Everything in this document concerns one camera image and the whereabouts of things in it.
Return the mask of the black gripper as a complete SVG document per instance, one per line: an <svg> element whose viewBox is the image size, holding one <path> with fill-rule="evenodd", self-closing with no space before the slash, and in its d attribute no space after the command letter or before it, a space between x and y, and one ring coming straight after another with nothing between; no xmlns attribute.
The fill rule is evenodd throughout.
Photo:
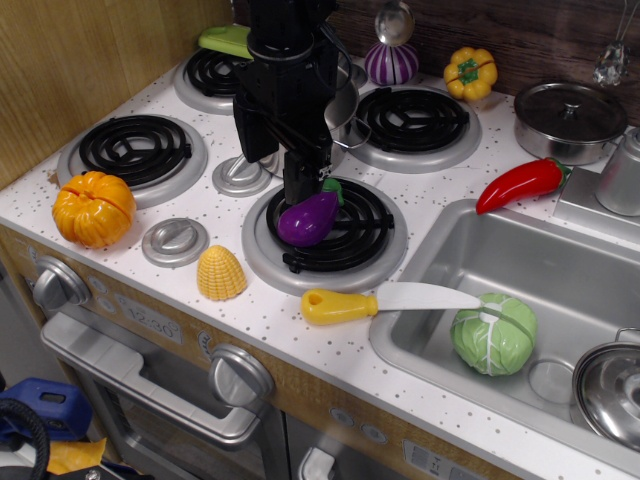
<svg viewBox="0 0 640 480"><path fill-rule="evenodd" d="M338 49L320 36L304 59L256 58L234 67L240 86L234 119L242 153L249 163L284 155L288 205L318 194L331 172L330 134L325 109L336 94Z"/></svg>

